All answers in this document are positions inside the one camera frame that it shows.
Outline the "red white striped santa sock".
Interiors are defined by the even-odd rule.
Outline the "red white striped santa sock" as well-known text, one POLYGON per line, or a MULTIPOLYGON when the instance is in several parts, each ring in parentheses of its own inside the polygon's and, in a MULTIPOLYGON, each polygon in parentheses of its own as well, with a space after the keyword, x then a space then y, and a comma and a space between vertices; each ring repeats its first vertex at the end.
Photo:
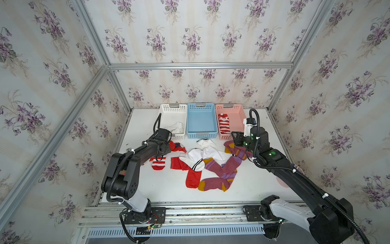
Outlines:
POLYGON ((230 119, 227 114, 220 113, 218 114, 218 124, 219 124, 219 131, 222 135, 228 135, 231 133, 230 130, 230 119))

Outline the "purple striped sock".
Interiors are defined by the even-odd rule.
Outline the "purple striped sock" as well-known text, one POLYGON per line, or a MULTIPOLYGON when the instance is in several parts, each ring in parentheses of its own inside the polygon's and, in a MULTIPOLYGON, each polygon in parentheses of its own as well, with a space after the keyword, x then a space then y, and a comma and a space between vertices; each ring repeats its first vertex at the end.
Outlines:
POLYGON ((214 172, 218 177, 233 181, 237 168, 241 165, 242 159, 237 156, 231 156, 223 165, 219 165, 213 158, 205 159, 205 169, 214 172))

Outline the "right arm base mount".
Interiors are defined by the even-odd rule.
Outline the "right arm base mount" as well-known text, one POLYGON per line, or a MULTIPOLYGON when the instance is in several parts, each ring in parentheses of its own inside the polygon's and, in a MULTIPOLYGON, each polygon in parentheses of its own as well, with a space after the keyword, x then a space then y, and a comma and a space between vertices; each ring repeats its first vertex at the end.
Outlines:
POLYGON ((246 219, 248 222, 259 222, 259 221, 276 222, 276 223, 284 222, 284 219, 273 215, 271 210, 264 204, 245 205, 242 207, 242 210, 246 215, 246 219))

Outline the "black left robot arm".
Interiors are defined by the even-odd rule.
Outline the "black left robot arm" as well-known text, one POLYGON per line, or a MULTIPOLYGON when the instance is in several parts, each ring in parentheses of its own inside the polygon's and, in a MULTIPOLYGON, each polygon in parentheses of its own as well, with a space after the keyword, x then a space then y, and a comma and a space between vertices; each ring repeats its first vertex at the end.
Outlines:
POLYGON ((150 200, 138 190, 140 167, 150 158, 162 159, 171 152, 172 132, 160 127, 161 114, 158 115, 152 135, 141 146, 111 156, 104 174, 101 190, 106 193, 109 203, 126 207, 126 212, 149 219, 151 216, 150 200))

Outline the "small white ankle sock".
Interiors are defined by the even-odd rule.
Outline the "small white ankle sock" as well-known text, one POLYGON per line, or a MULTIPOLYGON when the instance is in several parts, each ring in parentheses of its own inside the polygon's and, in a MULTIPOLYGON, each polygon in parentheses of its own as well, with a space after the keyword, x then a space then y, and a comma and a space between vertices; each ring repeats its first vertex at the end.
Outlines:
POLYGON ((176 122, 175 124, 166 127, 168 131, 170 131, 172 134, 183 134, 184 133, 184 127, 181 122, 176 122))

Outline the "purple yellow sock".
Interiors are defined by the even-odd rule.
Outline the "purple yellow sock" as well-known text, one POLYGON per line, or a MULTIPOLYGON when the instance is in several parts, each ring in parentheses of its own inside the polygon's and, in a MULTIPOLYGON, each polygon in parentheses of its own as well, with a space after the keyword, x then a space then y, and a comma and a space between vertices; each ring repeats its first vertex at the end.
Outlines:
POLYGON ((236 174, 237 174, 237 170, 234 170, 233 172, 224 173, 217 178, 203 179, 200 181, 198 185, 198 190, 209 191, 209 190, 219 189, 226 192, 232 185, 236 174))
POLYGON ((248 158, 252 159, 253 154, 246 150, 244 147, 235 146, 232 140, 226 141, 224 144, 225 153, 232 154, 239 157, 241 160, 246 160, 248 158))

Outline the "purple yellow sock front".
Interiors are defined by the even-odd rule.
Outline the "purple yellow sock front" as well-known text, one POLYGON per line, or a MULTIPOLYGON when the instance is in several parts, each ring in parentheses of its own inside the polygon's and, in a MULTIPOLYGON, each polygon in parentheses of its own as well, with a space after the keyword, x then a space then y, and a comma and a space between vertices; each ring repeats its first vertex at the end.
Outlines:
POLYGON ((198 185, 198 190, 209 191, 209 190, 219 189, 226 192, 232 185, 236 174, 237 174, 237 170, 234 170, 233 172, 224 173, 217 178, 203 179, 200 181, 198 185))

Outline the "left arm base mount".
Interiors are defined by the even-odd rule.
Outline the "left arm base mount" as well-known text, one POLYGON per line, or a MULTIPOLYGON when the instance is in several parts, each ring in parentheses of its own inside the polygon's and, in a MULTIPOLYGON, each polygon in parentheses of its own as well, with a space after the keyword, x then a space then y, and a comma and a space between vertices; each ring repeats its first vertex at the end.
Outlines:
POLYGON ((120 214, 120 220, 125 224, 163 224, 166 217, 165 207, 146 208, 144 212, 136 212, 124 209, 120 214))

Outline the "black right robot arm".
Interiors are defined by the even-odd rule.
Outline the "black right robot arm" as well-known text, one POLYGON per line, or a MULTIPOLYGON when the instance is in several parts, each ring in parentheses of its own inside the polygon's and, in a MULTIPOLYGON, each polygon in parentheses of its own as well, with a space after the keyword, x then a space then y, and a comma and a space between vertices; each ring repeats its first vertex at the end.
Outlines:
POLYGON ((263 199, 260 212, 264 219, 281 218, 305 229, 319 244, 341 244, 357 233, 368 244, 360 226, 354 221, 353 207, 344 198, 337 199, 316 185, 295 168, 279 150, 272 148, 268 132, 260 125, 260 115, 250 109, 243 120, 244 132, 232 132, 235 146, 251 153, 250 161, 267 170, 288 185, 309 207, 310 211, 283 201, 276 195, 263 199))

